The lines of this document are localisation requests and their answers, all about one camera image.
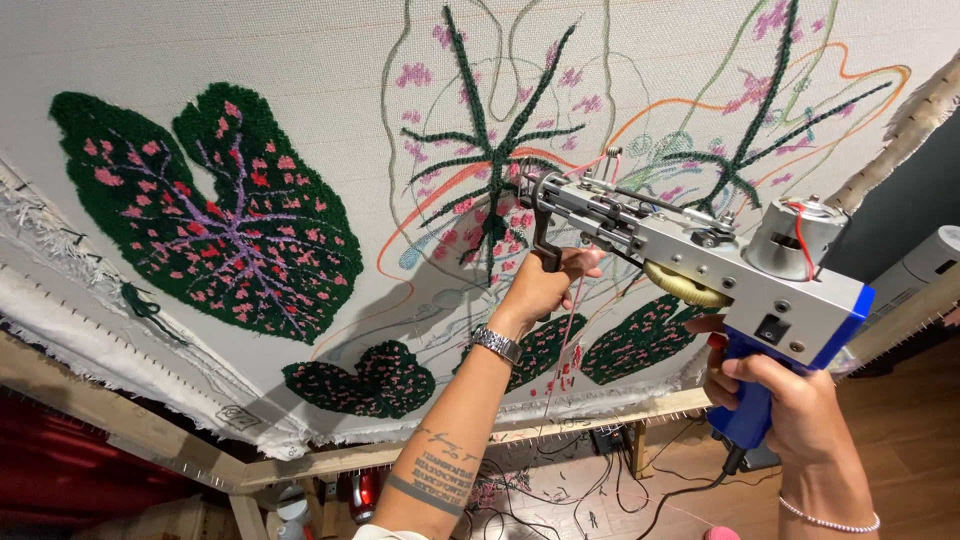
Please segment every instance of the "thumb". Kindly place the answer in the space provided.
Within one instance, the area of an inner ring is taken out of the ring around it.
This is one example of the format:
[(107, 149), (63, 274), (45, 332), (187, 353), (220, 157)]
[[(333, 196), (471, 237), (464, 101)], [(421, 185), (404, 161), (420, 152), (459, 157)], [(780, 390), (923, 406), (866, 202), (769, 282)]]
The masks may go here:
[(777, 398), (784, 400), (804, 392), (806, 381), (781, 366), (767, 355), (724, 360), (722, 371), (729, 377), (745, 382), (759, 382)]
[(597, 264), (600, 263), (600, 259), (607, 254), (607, 252), (598, 249), (578, 251), (579, 253), (575, 252), (568, 257), (564, 257), (562, 271), (571, 282), (582, 278), (589, 270), (596, 268)]

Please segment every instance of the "wooden frame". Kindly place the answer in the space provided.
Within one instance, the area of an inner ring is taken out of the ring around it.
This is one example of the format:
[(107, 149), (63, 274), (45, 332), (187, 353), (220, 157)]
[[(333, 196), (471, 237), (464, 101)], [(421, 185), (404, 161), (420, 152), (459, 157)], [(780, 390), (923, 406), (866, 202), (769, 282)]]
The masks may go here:
[[(955, 308), (956, 299), (960, 299), (960, 266), (948, 270), (939, 280), (861, 333), (848, 345), (848, 350), (856, 358), (874, 359)], [(243, 463), (124, 397), (81, 380), (62, 364), (8, 334), (0, 335), (0, 383), (105, 430), (119, 440), (132, 443), (144, 451), (139, 453), (141, 456), (152, 456), (152, 460), (172, 470), (185, 472), (190, 468), (198, 471), (197, 479), (234, 496), (231, 503), (239, 512), (238, 521), (246, 520), (241, 527), (247, 531), (244, 534), (246, 540), (268, 538), (257, 510), (257, 499), (248, 494), (279, 481), (335, 478), (343, 472), (389, 465), (396, 460), (404, 445), (403, 442), (376, 443), (317, 452), (293, 461), (271, 459)], [(513, 444), (580, 430), (633, 424), (637, 433), (634, 464), (642, 470), (643, 434), (648, 423), (676, 419), (690, 411), (704, 409), (710, 403), (703, 390), (695, 388), (649, 400), (645, 405), (640, 412), (610, 415), (602, 420), (566, 419), (559, 424), (497, 431), (491, 435), (490, 442), (492, 445)], [(320, 503), (319, 494), (313, 495), (311, 505), (316, 509)], [(255, 523), (259, 523), (258, 528), (251, 525)]]

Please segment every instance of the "gear wheel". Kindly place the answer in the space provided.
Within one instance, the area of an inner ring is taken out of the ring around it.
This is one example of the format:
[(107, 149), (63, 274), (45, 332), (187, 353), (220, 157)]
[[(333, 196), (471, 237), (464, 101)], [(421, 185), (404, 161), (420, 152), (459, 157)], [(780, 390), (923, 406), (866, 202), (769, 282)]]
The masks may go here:
[(688, 304), (703, 307), (726, 307), (733, 298), (685, 278), (680, 274), (656, 264), (652, 260), (643, 262), (643, 273), (659, 288), (676, 296)]

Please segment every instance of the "pink slipper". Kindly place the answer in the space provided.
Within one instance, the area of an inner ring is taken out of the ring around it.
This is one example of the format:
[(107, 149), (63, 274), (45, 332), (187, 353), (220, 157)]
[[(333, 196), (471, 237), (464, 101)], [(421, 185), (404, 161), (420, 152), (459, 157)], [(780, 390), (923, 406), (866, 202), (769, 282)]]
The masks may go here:
[(740, 537), (732, 529), (714, 527), (704, 533), (704, 540), (740, 540)]

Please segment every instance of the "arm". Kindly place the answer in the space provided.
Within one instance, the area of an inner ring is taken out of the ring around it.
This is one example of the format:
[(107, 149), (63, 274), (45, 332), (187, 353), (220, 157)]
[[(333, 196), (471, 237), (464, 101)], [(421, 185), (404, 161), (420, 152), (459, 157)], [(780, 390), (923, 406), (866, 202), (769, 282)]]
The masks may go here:
[[(689, 331), (724, 330), (723, 315), (687, 323)], [(739, 381), (759, 382), (772, 394), (773, 426), (767, 446), (783, 463), (783, 499), (803, 514), (848, 527), (874, 524), (874, 503), (860, 457), (837, 403), (836, 388), (826, 371), (801, 377), (769, 356), (724, 360), (713, 351), (704, 391), (710, 401), (730, 410), (738, 403)], [(850, 534), (821, 527), (780, 506), (780, 540), (877, 540), (879, 534)]]
[[(596, 264), (603, 255), (564, 250), (561, 271), (554, 274), (540, 269), (538, 254), (528, 255), (487, 328), (519, 340), (544, 313), (570, 309), (570, 284), (584, 275), (599, 277)], [(432, 540), (449, 537), (467, 504), (511, 367), (484, 347), (470, 350), (397, 458), (373, 525)]]

